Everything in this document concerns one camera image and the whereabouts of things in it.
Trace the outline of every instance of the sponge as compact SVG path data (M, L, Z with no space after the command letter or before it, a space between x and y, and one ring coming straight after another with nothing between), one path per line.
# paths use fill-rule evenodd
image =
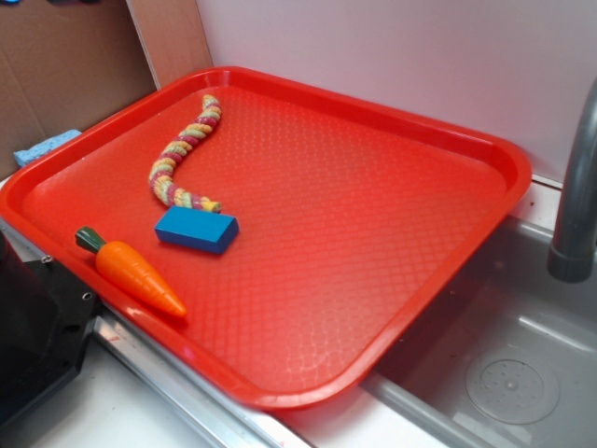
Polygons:
M81 132L72 129L70 131L66 131L65 133L61 133L60 135L56 135L55 137L50 137L48 140L44 140L43 142L38 143L34 147L24 149L23 151L15 152L15 160L22 168L27 163L36 161L41 156L48 154L52 149L55 149L60 145L65 144L66 142L72 140L80 134Z

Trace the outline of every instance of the white wall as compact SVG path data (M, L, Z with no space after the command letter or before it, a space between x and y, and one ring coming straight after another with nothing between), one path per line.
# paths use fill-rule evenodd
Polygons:
M593 0L197 0L239 65L493 133L563 180L597 77Z

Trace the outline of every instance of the tray rim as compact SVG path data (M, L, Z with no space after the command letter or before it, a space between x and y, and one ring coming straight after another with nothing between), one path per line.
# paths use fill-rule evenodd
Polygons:
M150 118L166 105L170 105L198 89L234 86L260 93L260 87L272 83L276 86L276 95L268 96L277 99L293 99L295 100L293 105L297 106L313 108L313 104L315 104L319 112L349 121L356 121L358 118L358 122L361 124L363 124L361 113L366 110L369 124L378 130L391 131L394 129L395 132L396 123L398 122L403 129L412 128L409 128L412 139L450 152L457 152L474 160L484 161L493 166L504 177L507 184L506 194L478 226L468 234L465 241L444 260L442 266L448 263L456 265L460 269L506 217L509 210L530 185L532 175L530 163L518 147L499 137L246 68L218 67L197 71L175 81L160 91L151 93L135 104L91 127L79 137L50 152L40 160L19 170L0 189L0 215L8 224L21 232L23 236L42 250L51 253L52 256L67 265L77 275L89 274L89 267L82 260L70 259L71 257L64 253L60 244L51 241L44 232L20 214L19 203L26 196L27 191L30 191L39 182L58 173L63 167L70 165L95 150L95 148L101 147L110 141L112 139L110 136L113 135L115 128L120 133L126 132L138 124L139 120ZM354 111L354 118L352 116L346 117L345 114L340 115L340 107L347 106ZM456 144L459 145L457 151L454 147ZM478 154L479 147L486 148L482 158ZM509 169L508 176L503 173L504 167ZM441 270L433 274L433 276L444 275L446 273ZM423 310L419 307L416 307L416 310L409 309L416 302L414 298L419 296L430 297L426 301L426 304L428 304L449 278L451 276L441 285L437 282L431 282L434 285L429 286L430 282L426 282L423 288L418 290L406 302L403 310L405 312L411 311L411 313L406 314L414 315L408 321L414 320L416 315ZM100 282L100 280L97 273L93 273L90 280L87 280L86 277L86 281L90 283L90 286L98 289L99 292L103 292L103 295L117 297L122 294L117 288L106 282ZM152 338L167 346L183 362L188 363L181 356L184 345L184 341L181 340L184 340L184 338L173 332L170 327L168 329L176 336L174 344L172 344L172 340L165 343L168 338L160 336L159 332L158 335L155 334L155 329L160 328L163 330L162 320L153 315L144 314L134 325L138 325L141 330L147 332ZM244 377L233 371L220 359L211 356L209 352L196 343L194 343L194 348L197 349L198 355L200 355L199 358L205 357L205 359L209 359L211 364L208 369L199 369L196 365L190 367L204 374L210 381L213 381L216 385L228 391L234 398L246 404L267 410L304 407L328 399L347 387L358 383L373 366L375 360L379 359L391 343L397 339L400 334L399 329L402 329L403 326L404 320L395 315L379 336L371 341L359 357L348 365L342 373L328 379L317 387L307 390L282 393L279 391L271 392L257 386L249 386Z

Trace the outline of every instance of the sink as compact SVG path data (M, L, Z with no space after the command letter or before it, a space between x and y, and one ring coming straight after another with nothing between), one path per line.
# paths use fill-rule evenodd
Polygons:
M597 275L551 278L550 239L509 217L365 388L449 446L597 446Z

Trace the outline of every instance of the sink drain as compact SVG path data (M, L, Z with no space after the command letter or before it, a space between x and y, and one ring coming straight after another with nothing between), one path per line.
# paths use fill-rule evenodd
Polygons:
M481 412L513 425L534 423L548 416L560 397L553 370L514 348L495 350L475 359L466 374L466 391Z

